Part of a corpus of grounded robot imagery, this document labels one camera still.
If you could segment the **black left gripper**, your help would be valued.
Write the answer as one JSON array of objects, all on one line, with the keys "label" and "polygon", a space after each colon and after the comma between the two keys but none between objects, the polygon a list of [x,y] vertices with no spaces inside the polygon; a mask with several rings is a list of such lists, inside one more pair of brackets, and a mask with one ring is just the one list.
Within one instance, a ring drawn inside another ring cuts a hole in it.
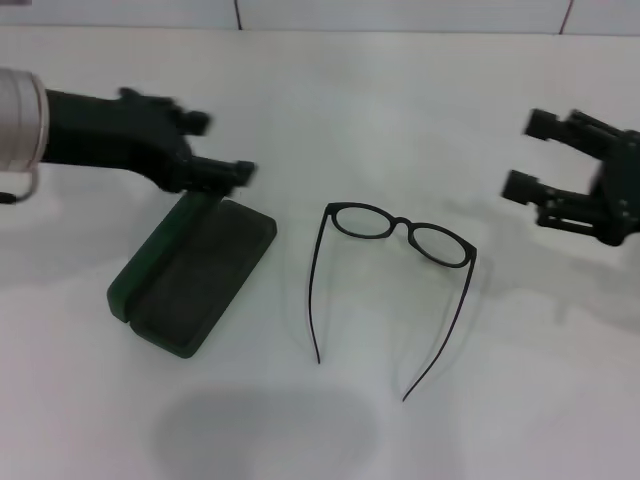
[{"label": "black left gripper", "polygon": [[46,97],[44,163],[130,171],[170,193],[232,191],[246,187],[256,172],[249,161],[193,158],[186,137],[204,136],[211,115],[185,110],[170,97],[131,88],[120,89],[116,99],[55,90]]}]

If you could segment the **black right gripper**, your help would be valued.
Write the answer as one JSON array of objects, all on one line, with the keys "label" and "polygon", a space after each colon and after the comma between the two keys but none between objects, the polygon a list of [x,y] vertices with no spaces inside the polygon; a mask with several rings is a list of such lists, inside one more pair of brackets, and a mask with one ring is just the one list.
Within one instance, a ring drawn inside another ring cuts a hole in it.
[{"label": "black right gripper", "polygon": [[639,232],[639,132],[622,131],[579,110],[565,119],[532,109],[526,136],[556,141],[602,161],[595,183],[601,202],[593,197],[542,184],[533,176],[511,170],[501,196],[536,206],[540,227],[595,235],[609,246],[620,246]]}]

